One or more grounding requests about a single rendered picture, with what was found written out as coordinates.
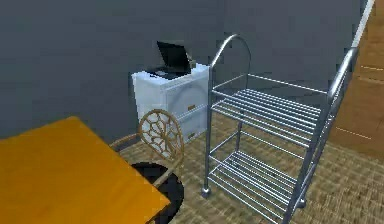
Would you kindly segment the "white chest of drawers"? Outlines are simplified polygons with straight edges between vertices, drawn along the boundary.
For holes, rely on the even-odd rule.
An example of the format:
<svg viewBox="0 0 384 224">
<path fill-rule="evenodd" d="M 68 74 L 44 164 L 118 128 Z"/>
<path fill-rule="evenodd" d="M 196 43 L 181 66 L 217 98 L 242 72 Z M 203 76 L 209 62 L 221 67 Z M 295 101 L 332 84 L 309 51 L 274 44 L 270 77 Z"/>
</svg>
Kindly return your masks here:
<svg viewBox="0 0 384 224">
<path fill-rule="evenodd" d="M 184 142 L 207 128 L 209 67 L 197 64 L 190 74 L 165 79 L 146 71 L 131 75 L 138 120 L 153 109 L 163 109 L 178 121 Z"/>
</svg>

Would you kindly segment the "wicker chair with black seat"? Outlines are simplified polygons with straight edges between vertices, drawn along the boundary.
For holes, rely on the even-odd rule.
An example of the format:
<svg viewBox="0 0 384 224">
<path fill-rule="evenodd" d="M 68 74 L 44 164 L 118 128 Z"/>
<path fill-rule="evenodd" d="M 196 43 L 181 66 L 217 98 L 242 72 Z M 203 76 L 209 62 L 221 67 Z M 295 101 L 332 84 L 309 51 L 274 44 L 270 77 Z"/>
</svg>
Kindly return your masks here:
<svg viewBox="0 0 384 224">
<path fill-rule="evenodd" d="M 136 137 L 150 148 L 151 159 L 134 163 L 133 167 L 170 201 L 148 224 L 169 224 L 184 200 L 185 144 L 180 125 L 170 112 L 153 109 L 140 119 L 136 133 L 121 137 L 110 146 L 117 147 Z"/>
</svg>

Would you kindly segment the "black laptop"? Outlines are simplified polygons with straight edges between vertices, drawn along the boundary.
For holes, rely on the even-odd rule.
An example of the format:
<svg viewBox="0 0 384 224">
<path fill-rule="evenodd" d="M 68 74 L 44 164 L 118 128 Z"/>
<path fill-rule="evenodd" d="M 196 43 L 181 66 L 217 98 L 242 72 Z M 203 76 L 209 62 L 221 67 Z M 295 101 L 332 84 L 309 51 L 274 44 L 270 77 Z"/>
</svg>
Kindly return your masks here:
<svg viewBox="0 0 384 224">
<path fill-rule="evenodd" d="M 147 69 L 148 73 L 153 76 L 172 80 L 191 72 L 191 65 L 183 45 L 158 41 L 157 46 L 164 64 Z"/>
</svg>

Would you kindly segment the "silver metal shelf cart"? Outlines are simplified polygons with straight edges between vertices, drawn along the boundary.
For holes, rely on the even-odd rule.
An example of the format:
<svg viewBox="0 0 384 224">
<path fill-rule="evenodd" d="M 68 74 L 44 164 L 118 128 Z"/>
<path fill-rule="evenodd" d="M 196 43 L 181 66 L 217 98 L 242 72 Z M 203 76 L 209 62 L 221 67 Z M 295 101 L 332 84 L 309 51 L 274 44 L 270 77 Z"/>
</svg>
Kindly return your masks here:
<svg viewBox="0 0 384 224">
<path fill-rule="evenodd" d="M 358 48 L 350 47 L 329 88 L 307 90 L 321 99 L 305 104 L 252 81 L 285 81 L 245 72 L 216 84 L 215 67 L 238 34 L 228 36 L 209 65 L 205 171 L 201 195 L 212 184 L 244 203 L 268 224 L 289 224 L 306 206 L 306 193 L 350 82 Z"/>
</svg>

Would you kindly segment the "orange wooden table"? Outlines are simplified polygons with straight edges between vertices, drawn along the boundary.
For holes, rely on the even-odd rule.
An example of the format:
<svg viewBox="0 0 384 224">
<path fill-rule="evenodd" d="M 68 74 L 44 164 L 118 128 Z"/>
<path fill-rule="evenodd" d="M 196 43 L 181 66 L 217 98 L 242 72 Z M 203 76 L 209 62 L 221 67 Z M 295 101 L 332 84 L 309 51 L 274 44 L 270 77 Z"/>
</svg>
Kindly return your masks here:
<svg viewBox="0 0 384 224">
<path fill-rule="evenodd" d="M 77 117 L 0 139 L 0 224 L 147 224 L 169 204 Z"/>
</svg>

